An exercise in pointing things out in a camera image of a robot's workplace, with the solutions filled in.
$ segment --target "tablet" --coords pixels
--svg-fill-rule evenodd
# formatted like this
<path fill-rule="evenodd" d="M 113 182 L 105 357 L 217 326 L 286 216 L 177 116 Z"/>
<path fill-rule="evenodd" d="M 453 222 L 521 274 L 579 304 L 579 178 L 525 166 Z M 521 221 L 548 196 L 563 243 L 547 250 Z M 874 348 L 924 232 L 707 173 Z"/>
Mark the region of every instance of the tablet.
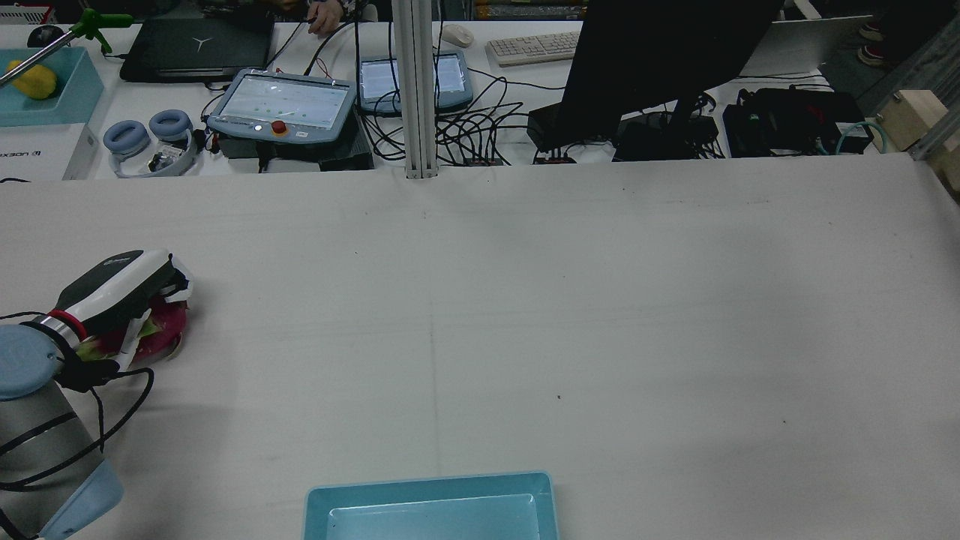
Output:
<path fill-rule="evenodd" d="M 437 112 L 465 109 L 473 101 L 467 60 L 462 51 L 442 51 L 436 59 Z M 400 114 L 396 59 L 372 57 L 360 61 L 360 108 L 384 116 Z"/>
<path fill-rule="evenodd" d="M 234 137 L 317 144 L 337 140 L 356 85 L 318 77 L 244 69 L 206 120 Z"/>

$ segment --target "metal rod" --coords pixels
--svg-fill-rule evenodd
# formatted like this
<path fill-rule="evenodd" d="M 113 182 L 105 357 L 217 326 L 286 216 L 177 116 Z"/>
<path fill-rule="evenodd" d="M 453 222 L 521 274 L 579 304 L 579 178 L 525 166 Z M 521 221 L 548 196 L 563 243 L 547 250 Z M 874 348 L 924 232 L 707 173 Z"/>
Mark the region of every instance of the metal rod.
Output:
<path fill-rule="evenodd" d="M 75 38 L 77 38 L 77 35 L 74 34 L 73 32 L 67 32 L 63 36 L 58 37 L 57 40 L 55 40 L 53 43 L 50 43 L 46 47 L 43 47 L 42 49 L 34 53 L 33 56 L 29 57 L 27 60 L 22 62 L 20 65 L 18 65 L 14 69 L 11 69 L 7 73 L 5 73 L 3 76 L 0 76 L 0 88 L 6 86 L 7 83 L 19 77 L 20 74 L 22 74 L 24 71 L 30 69 L 34 65 L 43 61 L 45 58 L 59 51 L 61 48 L 66 46 L 67 43 L 69 43 L 70 41 L 73 41 Z"/>
<path fill-rule="evenodd" d="M 430 0 L 394 0 L 407 178 L 437 176 Z"/>

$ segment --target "blue cable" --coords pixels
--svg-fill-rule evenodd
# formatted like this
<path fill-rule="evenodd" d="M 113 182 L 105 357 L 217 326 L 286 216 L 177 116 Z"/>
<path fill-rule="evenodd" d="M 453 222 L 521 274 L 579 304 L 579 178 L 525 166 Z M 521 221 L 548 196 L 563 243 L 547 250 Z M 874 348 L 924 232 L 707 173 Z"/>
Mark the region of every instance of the blue cable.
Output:
<path fill-rule="evenodd" d="M 876 123 L 869 120 L 864 120 L 863 122 L 857 122 L 844 130 L 843 134 L 840 135 L 840 140 L 837 141 L 837 149 L 836 152 L 833 153 L 834 156 L 840 155 L 840 148 L 843 147 L 843 141 L 847 138 L 847 135 L 860 126 L 870 126 L 871 128 L 874 128 L 880 132 L 880 138 L 883 140 L 883 148 L 880 149 L 880 154 L 887 153 L 887 132 L 883 131 L 883 128 L 879 127 Z"/>

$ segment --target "keyboard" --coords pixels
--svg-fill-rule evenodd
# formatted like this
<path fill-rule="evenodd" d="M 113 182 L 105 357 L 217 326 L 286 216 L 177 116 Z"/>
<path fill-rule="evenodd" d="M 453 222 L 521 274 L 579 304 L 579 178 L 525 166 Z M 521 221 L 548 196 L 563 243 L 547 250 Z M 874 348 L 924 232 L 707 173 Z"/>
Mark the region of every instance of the keyboard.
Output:
<path fill-rule="evenodd" d="M 542 36 L 491 39 L 489 51 L 500 67 L 545 61 L 570 60 L 577 50 L 580 32 L 562 32 Z"/>

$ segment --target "yellow fruit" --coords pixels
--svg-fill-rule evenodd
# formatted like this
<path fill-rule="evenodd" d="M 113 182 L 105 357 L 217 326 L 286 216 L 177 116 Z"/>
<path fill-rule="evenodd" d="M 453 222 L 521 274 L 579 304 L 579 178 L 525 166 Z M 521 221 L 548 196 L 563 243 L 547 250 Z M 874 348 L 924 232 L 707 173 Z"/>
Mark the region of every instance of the yellow fruit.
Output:
<path fill-rule="evenodd" d="M 21 62 L 22 61 L 19 60 L 11 60 L 10 63 L 7 64 L 7 71 L 14 69 L 20 65 Z M 13 79 L 11 84 L 26 94 L 27 97 L 47 99 L 50 97 L 50 94 L 54 93 L 54 90 L 57 89 L 57 74 L 49 67 L 37 64 L 16 79 Z"/>

